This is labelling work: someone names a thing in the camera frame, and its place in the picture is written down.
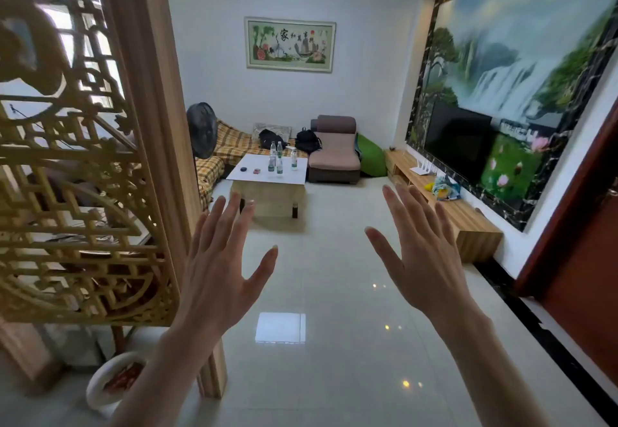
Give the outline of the person's right hand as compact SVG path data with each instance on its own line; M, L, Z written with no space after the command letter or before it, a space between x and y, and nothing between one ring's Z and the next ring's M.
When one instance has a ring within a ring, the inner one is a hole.
M398 232L399 258L404 264L400 278L391 278L403 298L428 319L432 314L477 306L472 298L458 249L435 243L437 220L433 211L433 236L423 238L414 228L406 209L406 187L382 188Z

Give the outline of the person's left hand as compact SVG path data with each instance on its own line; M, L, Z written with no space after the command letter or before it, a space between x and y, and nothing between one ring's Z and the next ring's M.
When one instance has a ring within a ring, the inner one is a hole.
M244 205L236 216L242 233L235 249L216 252L217 222L229 200L219 197L202 229L200 249L193 260L187 257L183 272L181 302L173 326L213 325L222 335L236 325L256 303L248 296L248 279L242 275L242 255L255 205Z

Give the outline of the person's left forearm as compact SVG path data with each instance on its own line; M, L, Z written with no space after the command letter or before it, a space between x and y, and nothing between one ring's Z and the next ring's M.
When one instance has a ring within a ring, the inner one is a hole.
M173 326L115 409L108 427L174 427L200 369L222 336L213 325Z

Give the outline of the person's right forearm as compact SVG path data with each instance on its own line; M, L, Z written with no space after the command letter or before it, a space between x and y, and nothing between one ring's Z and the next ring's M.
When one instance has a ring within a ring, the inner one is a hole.
M429 318L450 351L483 427L550 427L529 385L477 306Z

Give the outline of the colourful plastic bag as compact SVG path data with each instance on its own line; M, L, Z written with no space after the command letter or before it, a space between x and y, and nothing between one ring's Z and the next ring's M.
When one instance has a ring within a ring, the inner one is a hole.
M460 185L446 175L438 175L431 184L430 192L437 201L449 202L461 198Z

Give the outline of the green bean bag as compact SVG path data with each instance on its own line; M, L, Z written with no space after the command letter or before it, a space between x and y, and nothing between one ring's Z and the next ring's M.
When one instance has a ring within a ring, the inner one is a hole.
M355 136L355 152L359 157L361 175L380 178L388 174L383 149L360 133Z

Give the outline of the black flat television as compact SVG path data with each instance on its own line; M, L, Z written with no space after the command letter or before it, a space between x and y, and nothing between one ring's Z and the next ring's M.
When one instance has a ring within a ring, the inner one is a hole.
M493 118L436 101L429 119L424 149L469 183L478 183L497 131Z

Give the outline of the black backpack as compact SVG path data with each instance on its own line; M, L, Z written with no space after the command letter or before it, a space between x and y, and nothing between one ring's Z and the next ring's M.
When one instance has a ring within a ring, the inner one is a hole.
M322 142L318 135L311 129L307 129L305 127L302 128L296 134L295 138L295 147L297 150L306 153L307 155L311 155L316 151L322 150Z
M270 149L271 146L271 142L282 142L283 144L283 150L287 147L288 143L283 141L282 136L276 134L274 131L271 131L269 129L262 129L262 131L260 131L259 135L258 135L258 141L259 141L259 146L262 149Z

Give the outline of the black standing fan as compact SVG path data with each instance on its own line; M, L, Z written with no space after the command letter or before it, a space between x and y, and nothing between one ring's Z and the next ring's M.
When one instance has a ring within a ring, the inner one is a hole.
M210 158L218 142L218 119L212 107L205 102L195 103L186 114L193 156Z

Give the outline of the grey cushion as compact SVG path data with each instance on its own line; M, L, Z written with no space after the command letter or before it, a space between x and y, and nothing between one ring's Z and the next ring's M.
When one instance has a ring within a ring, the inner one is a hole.
M291 126L274 125L267 123L255 123L253 125L253 131L251 133L251 139L253 142L259 142L259 135L263 130L269 130L282 138L282 141L289 143L292 134Z

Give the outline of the brown chaise seat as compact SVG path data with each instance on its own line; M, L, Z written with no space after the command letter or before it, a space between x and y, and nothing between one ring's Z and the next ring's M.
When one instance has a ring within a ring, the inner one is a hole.
M307 181L357 184L361 168L355 150L356 119L321 114L311 121L311 130L320 140L321 149L308 156Z

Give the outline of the brown wooden door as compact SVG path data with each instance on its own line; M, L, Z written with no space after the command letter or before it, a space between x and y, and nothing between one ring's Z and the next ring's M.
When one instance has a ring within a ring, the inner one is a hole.
M618 97L515 281L618 388Z

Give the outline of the carved wooden lattice screen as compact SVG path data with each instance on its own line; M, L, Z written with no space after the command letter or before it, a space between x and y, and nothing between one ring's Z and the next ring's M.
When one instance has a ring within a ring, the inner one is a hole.
M0 353L47 324L169 327L202 213L168 0L0 0Z

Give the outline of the white round basin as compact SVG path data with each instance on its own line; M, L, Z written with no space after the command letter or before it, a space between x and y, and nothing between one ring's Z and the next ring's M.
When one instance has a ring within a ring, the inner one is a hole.
M143 353L126 352L105 362L92 376L86 389L88 407L109 419L135 384L148 359Z

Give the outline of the waterfall landscape mural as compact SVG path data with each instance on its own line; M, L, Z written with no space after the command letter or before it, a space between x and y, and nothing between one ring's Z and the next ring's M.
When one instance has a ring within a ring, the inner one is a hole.
M435 0L407 144L524 231L618 46L618 0ZM493 118L478 183L424 149L434 103Z

